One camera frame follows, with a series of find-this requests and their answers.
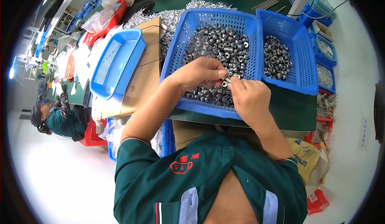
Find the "red bag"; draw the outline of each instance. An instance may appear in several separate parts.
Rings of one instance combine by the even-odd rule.
[[[308,198],[308,215],[322,212],[328,206],[329,202],[326,200],[323,192],[320,189],[316,189]]]

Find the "woman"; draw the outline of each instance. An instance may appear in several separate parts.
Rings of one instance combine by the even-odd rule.
[[[30,116],[32,125],[36,126],[40,133],[51,135],[53,132],[73,141],[82,140],[87,127],[84,107],[76,105],[70,110],[65,85],[59,84],[56,93],[54,106],[41,102],[33,106]]]
[[[234,107],[251,128],[217,132],[173,121],[176,152],[159,158],[150,140],[186,91],[219,87],[222,63],[198,58],[164,81],[123,133],[115,173],[119,223],[302,223],[306,191],[297,161],[269,112],[270,89],[231,77]]]

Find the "yellow sack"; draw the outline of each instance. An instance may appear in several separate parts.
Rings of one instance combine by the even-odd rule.
[[[326,173],[330,168],[325,145],[321,142],[321,150],[318,150],[304,140],[286,137],[286,141],[298,161],[298,172],[306,186],[306,192],[310,194],[320,184],[325,184]]]

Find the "dark cap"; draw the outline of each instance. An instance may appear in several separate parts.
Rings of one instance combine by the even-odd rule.
[[[32,125],[34,125],[36,127],[40,127],[40,125],[43,124],[43,122],[42,122],[42,113],[40,111],[40,105],[41,105],[41,102],[37,102],[32,107],[32,110],[31,110],[31,116],[30,116],[31,123],[32,123]]]

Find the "green work shirt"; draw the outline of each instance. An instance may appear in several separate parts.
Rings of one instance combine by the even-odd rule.
[[[46,126],[55,134],[70,137],[74,136],[75,131],[84,135],[84,125],[74,110],[70,110],[67,118],[62,116],[59,108],[55,107],[48,116]]]
[[[121,224],[203,223],[230,169],[260,224],[303,223],[306,191],[297,161],[270,160],[245,141],[220,132],[202,135],[163,158],[142,140],[123,140],[114,216]]]

